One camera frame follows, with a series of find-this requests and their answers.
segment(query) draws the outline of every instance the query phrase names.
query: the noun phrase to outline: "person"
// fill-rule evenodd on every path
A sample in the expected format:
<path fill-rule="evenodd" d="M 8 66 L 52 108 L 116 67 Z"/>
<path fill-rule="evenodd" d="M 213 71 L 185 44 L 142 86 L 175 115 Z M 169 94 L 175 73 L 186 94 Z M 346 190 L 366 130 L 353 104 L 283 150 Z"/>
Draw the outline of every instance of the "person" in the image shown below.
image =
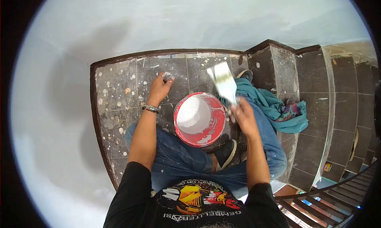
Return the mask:
<path fill-rule="evenodd" d="M 174 78 L 164 82 L 163 73 L 147 105 L 158 107 L 167 96 Z M 253 73 L 239 76 L 251 81 Z M 244 97 L 231 110 L 247 139 L 247 160 L 229 168 L 235 140 L 207 154 L 157 128 L 157 114 L 143 110 L 126 130 L 128 164 L 104 227 L 288 227 L 270 186 L 287 164 L 276 134 Z M 237 199 L 246 194 L 245 204 Z"/>

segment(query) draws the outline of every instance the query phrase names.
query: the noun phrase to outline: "jeans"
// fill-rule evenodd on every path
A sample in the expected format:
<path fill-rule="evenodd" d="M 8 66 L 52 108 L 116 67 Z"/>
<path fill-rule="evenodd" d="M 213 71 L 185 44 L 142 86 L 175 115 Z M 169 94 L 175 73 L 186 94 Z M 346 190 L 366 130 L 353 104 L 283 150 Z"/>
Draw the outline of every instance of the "jeans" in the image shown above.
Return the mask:
<path fill-rule="evenodd" d="M 271 180 L 282 175 L 286 169 L 286 155 L 279 144 L 279 140 L 273 127 L 264 113 L 255 104 L 249 101 L 253 107 L 255 119 L 260 131 L 263 149 L 270 169 Z M 125 140 L 130 150 L 132 136 L 136 129 L 136 123 L 131 124 L 126 130 Z M 156 157 L 152 167 L 152 188 L 157 192 L 168 186 L 173 180 L 185 177 L 210 178 L 215 182 L 226 186 L 236 198 L 248 194 L 246 183 L 246 161 L 212 173 L 212 157 L 200 148 L 185 144 L 177 136 L 174 136 L 161 128 L 156 129 Z"/>

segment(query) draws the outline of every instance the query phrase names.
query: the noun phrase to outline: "paint bucket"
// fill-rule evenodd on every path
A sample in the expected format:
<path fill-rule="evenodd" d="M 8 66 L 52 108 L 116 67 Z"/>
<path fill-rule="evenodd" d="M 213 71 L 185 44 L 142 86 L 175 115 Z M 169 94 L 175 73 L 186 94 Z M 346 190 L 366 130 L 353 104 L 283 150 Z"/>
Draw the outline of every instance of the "paint bucket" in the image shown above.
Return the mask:
<path fill-rule="evenodd" d="M 177 103 L 174 113 L 176 134 L 193 147 L 212 144 L 225 128 L 225 108 L 213 95 L 195 92 Z"/>

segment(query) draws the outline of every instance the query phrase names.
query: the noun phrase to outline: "black t-shirt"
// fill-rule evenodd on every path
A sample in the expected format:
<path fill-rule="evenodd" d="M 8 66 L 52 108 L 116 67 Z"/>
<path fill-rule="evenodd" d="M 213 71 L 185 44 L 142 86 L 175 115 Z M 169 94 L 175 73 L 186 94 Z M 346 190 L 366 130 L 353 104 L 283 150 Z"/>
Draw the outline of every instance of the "black t-shirt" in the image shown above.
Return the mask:
<path fill-rule="evenodd" d="M 187 177 L 151 197 L 151 173 L 126 166 L 104 223 L 115 227 L 289 227 L 270 184 L 256 184 L 245 204 L 210 179 Z"/>

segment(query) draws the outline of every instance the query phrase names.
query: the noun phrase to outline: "paintbrush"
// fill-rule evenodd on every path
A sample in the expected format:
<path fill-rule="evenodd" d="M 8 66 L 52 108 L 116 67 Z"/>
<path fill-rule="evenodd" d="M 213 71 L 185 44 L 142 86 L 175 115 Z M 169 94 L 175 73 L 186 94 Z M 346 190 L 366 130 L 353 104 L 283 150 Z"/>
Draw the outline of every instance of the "paintbrush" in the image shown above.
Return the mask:
<path fill-rule="evenodd" d="M 226 98 L 230 104 L 237 105 L 237 85 L 226 61 L 207 68 L 207 73 L 212 78 L 219 96 Z"/>

